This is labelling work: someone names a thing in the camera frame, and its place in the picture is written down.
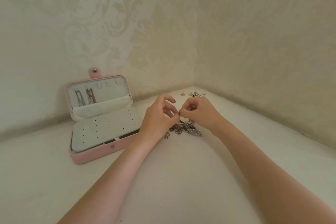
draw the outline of jewelry case lid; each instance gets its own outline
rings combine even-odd
[[[73,120],[88,119],[132,106],[133,100],[125,77],[102,77],[95,67],[89,69],[89,74],[91,79],[73,82],[66,88]]]

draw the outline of left hand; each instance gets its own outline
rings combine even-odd
[[[166,100],[171,103],[176,102],[172,96],[162,94],[147,108],[139,132],[139,135],[142,135],[145,140],[147,138],[157,143],[168,132],[170,127],[180,121],[179,112],[175,106]]]

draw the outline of right hand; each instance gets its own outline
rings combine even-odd
[[[206,97],[188,98],[180,110],[180,116],[195,121],[211,132],[225,121]]]

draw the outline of wall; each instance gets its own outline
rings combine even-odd
[[[64,86],[92,66],[123,74],[135,100],[192,85],[194,4],[0,0],[0,138],[68,118]]]
[[[336,148],[336,0],[199,0],[195,83]]]

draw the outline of white table surface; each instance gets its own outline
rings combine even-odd
[[[175,106],[179,109],[194,90],[206,92],[223,116],[336,209],[334,150],[195,86],[170,93]],[[134,107],[143,117],[154,100]],[[69,121],[0,143],[1,223],[56,223],[122,152],[75,165],[68,155],[73,125]],[[200,130],[203,138],[171,133],[158,143],[133,182],[119,222],[263,222],[228,150],[209,131]]]

